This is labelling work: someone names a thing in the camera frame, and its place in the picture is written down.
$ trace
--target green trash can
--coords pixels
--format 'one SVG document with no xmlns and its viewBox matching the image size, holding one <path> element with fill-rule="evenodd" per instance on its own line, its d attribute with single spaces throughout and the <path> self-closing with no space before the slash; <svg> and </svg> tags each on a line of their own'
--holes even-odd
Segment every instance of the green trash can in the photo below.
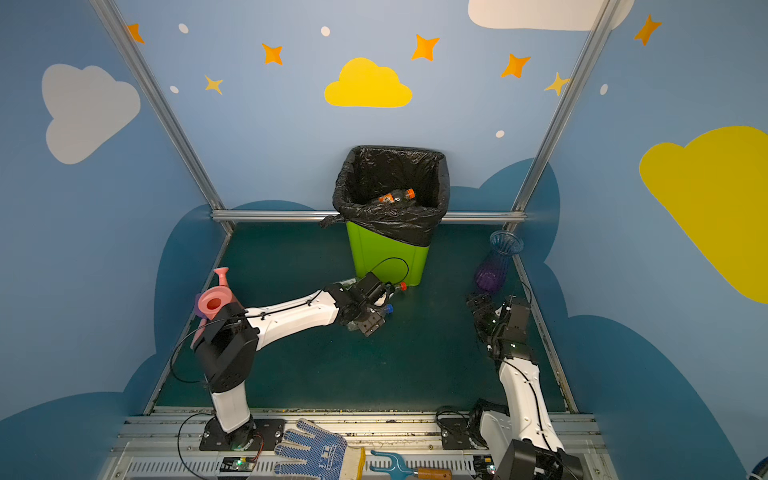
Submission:
<svg viewBox="0 0 768 480">
<path fill-rule="evenodd" d="M 415 191 L 406 207 L 371 204 L 395 189 Z M 346 221 L 358 277 L 374 272 L 383 282 L 419 285 L 429 244 L 448 211 L 450 179 L 445 155 L 410 147 L 354 147 L 347 155 L 333 206 L 338 216 L 321 224 Z"/>
</svg>

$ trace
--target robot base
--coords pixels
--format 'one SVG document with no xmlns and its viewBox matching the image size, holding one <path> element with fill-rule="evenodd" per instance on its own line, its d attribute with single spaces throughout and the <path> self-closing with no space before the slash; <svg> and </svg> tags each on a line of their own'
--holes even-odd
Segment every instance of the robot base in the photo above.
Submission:
<svg viewBox="0 0 768 480">
<path fill-rule="evenodd" d="M 213 417 L 205 425 L 203 438 L 200 440 L 202 452 L 251 452 L 261 449 L 272 451 L 283 439 L 285 420 L 251 419 L 245 425 L 231 433 L 221 429 L 221 424 Z"/>
</svg>

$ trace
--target black trash bag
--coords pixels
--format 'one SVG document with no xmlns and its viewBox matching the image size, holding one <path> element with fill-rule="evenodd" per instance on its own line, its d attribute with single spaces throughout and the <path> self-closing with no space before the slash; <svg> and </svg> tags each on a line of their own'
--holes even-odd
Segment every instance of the black trash bag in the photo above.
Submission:
<svg viewBox="0 0 768 480">
<path fill-rule="evenodd" d="M 325 226 L 346 220 L 417 247 L 428 247 L 437 224 L 448 211 L 451 182 L 445 155 L 409 147 L 361 145 L 349 151 L 336 180 L 333 207 L 340 213 Z M 395 189 L 412 188 L 416 205 L 370 205 Z"/>
</svg>

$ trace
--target cloud decal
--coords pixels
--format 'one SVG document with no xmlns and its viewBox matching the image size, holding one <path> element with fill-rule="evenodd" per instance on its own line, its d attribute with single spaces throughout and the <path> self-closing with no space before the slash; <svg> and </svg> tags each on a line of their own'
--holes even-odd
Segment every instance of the cloud decal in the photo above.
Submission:
<svg viewBox="0 0 768 480">
<path fill-rule="evenodd" d="M 90 66 L 51 65 L 43 74 L 43 101 L 53 117 L 45 132 L 56 160 L 72 165 L 85 160 L 139 113 L 133 85 L 115 81 Z"/>
<path fill-rule="evenodd" d="M 645 186 L 725 280 L 768 303 L 768 134 L 724 127 L 641 160 Z"/>
<path fill-rule="evenodd" d="M 611 27 L 629 15 L 634 0 L 620 0 Z M 469 0 L 470 19 L 486 28 L 587 31 L 603 0 Z"/>
<path fill-rule="evenodd" d="M 394 70 L 379 67 L 368 58 L 354 58 L 344 65 L 339 81 L 326 87 L 326 101 L 337 107 L 397 108 L 407 105 L 413 93 L 400 83 Z"/>
</svg>

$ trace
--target dark green floor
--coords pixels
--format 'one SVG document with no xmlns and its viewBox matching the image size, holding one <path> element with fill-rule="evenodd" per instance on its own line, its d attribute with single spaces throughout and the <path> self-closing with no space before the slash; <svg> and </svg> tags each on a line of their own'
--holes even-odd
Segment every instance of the dark green floor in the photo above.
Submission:
<svg viewBox="0 0 768 480">
<path fill-rule="evenodd" d="M 250 406 L 434 410 L 443 405 L 469 409 L 477 398 L 506 403 L 494 364 L 475 340 L 464 300 L 488 251 L 488 236 L 496 229 L 441 225 L 421 285 L 392 299 L 395 311 L 369 338 L 334 324 L 260 350 L 246 382 Z M 304 296 L 355 273 L 343 224 L 322 230 L 314 223 L 242 223 L 221 266 L 230 268 L 230 287 L 246 307 Z M 502 292 L 522 295 L 517 281 L 512 267 Z M 548 410 L 563 412 L 560 389 L 532 319 L 528 331 Z M 188 346 L 175 369 L 182 379 L 203 376 Z M 201 384 L 168 377 L 157 404 L 209 406 L 210 397 Z"/>
</svg>

